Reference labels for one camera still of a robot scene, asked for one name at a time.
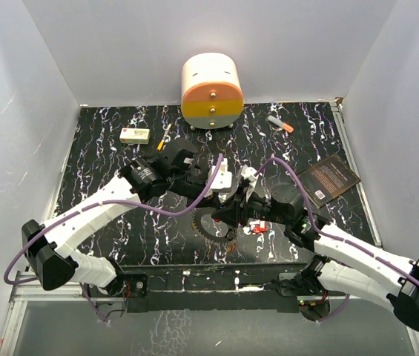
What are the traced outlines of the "aluminium frame rail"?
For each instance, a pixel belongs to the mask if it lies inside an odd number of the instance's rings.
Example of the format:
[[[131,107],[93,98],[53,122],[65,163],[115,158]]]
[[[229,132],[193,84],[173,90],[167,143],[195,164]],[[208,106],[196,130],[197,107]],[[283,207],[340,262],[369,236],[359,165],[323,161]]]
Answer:
[[[76,283],[13,288],[0,355],[419,355],[419,333],[357,297],[265,290],[271,266],[134,272],[145,296],[106,295]]]

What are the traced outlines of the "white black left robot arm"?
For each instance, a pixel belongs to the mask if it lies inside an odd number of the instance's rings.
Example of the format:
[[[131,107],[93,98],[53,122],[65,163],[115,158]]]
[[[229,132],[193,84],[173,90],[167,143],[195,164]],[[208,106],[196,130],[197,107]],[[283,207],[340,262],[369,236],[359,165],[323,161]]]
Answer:
[[[175,139],[160,152],[138,156],[96,193],[58,217],[22,226],[24,255],[45,291],[73,281],[95,285],[116,296],[125,278],[106,257],[83,254],[78,247],[108,223],[167,191],[200,202],[208,191],[207,176],[194,174],[197,147]]]

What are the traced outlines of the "yellow and white pen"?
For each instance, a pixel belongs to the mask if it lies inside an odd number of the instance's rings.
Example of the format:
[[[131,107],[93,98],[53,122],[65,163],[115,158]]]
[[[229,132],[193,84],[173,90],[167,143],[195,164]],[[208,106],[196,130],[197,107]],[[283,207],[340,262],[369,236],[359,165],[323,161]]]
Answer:
[[[168,137],[168,134],[169,134],[169,131],[171,130],[171,127],[172,127],[172,124],[169,123],[168,126],[167,126],[167,128],[164,131],[164,134],[163,134],[162,139],[160,140],[160,142],[159,142],[159,144],[157,146],[157,149],[156,149],[157,151],[161,151],[163,149],[164,144],[165,144],[165,140]]]

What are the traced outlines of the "round three-colour drawer cabinet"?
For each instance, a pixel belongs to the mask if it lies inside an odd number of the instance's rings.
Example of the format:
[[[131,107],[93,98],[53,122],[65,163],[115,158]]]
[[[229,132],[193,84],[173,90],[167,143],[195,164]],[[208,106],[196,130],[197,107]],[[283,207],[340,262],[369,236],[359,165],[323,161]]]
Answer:
[[[232,128],[243,105],[243,91],[231,57],[201,53],[185,62],[181,72],[181,111],[191,130]]]

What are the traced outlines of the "dark paperback book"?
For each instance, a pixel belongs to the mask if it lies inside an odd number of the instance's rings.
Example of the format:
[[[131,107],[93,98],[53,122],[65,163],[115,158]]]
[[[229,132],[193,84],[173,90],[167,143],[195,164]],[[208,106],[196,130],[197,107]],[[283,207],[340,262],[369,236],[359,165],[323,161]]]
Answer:
[[[359,176],[337,154],[304,170],[298,179],[316,208],[322,208],[360,182]]]

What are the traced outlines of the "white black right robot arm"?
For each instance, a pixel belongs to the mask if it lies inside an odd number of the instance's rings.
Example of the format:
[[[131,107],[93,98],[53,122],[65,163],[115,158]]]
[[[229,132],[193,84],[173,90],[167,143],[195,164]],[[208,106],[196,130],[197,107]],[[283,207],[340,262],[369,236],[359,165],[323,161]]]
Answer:
[[[314,214],[301,187],[281,183],[266,199],[243,182],[211,215],[231,230],[250,219],[284,225],[284,235],[313,253],[285,288],[299,293],[337,291],[384,307],[419,332],[419,258],[400,257],[346,233]]]

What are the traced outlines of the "orange and grey marker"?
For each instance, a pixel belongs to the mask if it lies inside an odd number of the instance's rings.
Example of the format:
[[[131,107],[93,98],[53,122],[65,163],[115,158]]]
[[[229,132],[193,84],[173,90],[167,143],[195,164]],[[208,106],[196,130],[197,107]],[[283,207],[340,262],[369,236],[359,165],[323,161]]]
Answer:
[[[282,128],[284,131],[292,134],[294,132],[294,128],[287,123],[284,123],[281,119],[278,119],[275,116],[268,116],[267,120],[272,124],[276,125],[278,128]]]

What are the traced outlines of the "white small cardboard box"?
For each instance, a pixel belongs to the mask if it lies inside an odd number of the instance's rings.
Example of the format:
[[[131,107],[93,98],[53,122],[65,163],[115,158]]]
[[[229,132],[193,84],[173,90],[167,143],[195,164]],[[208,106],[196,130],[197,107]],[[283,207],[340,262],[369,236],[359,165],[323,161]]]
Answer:
[[[147,128],[123,128],[119,135],[121,143],[129,145],[147,145],[151,132]]]

